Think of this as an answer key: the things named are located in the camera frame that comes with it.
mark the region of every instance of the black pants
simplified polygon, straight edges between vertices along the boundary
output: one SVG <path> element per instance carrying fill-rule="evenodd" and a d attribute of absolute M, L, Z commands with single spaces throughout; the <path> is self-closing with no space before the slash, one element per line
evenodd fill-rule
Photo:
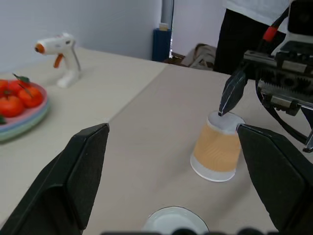
<path fill-rule="evenodd" d="M 226 10 L 216 51 L 214 71 L 232 74 L 239 66 L 247 50 L 256 50 L 268 25 L 252 20 L 237 12 Z M 270 50 L 274 50 L 285 38 L 278 32 Z"/>

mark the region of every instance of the white glue gun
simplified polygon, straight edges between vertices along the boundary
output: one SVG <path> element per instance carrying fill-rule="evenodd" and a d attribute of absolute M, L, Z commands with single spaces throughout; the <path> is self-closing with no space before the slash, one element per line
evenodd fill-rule
<path fill-rule="evenodd" d="M 67 71 L 57 85 L 61 88 L 68 88 L 79 79 L 80 65 L 74 51 L 75 39 L 68 33 L 63 33 L 54 38 L 39 40 L 36 43 L 35 51 L 43 55 L 58 54 L 54 67 L 58 68 L 64 58 Z"/>

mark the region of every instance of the beige table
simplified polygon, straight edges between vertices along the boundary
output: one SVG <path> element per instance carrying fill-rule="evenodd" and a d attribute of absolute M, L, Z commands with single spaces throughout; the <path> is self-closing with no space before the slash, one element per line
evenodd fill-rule
<path fill-rule="evenodd" d="M 110 122 L 102 179 L 85 235 L 140 230 L 149 214 L 173 205 L 192 210 L 212 231 L 274 229 L 242 156 L 227 183 L 206 181 L 190 166 L 201 127 L 208 113 L 218 109 L 226 79 L 214 72 L 168 66 Z M 233 112 L 301 146 L 264 110 L 253 82 Z M 301 114 L 282 116 L 309 133 Z"/>
<path fill-rule="evenodd" d="M 24 135 L 0 143 L 0 224 L 13 211 L 41 169 L 60 153 L 71 136 L 109 121 L 136 97 L 165 64 L 78 49 L 82 78 L 69 89 L 58 88 L 62 69 L 51 60 L 15 73 L 47 89 L 51 110 Z M 2 74 L 2 79 L 13 78 Z"/>

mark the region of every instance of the orange trigger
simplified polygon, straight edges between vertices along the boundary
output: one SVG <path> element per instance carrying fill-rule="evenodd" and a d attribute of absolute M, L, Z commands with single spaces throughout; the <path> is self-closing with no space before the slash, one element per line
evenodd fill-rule
<path fill-rule="evenodd" d="M 58 54 L 58 57 L 55 59 L 54 67 L 58 68 L 60 66 L 60 62 L 62 61 L 63 54 Z"/>

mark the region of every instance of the white shirt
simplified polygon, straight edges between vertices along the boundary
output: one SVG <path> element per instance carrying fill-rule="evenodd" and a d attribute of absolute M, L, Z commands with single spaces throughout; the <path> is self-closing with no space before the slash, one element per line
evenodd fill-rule
<path fill-rule="evenodd" d="M 225 8 L 267 25 L 277 20 L 289 4 L 290 0 L 223 0 Z M 285 20 L 279 31 L 286 33 L 287 23 Z"/>

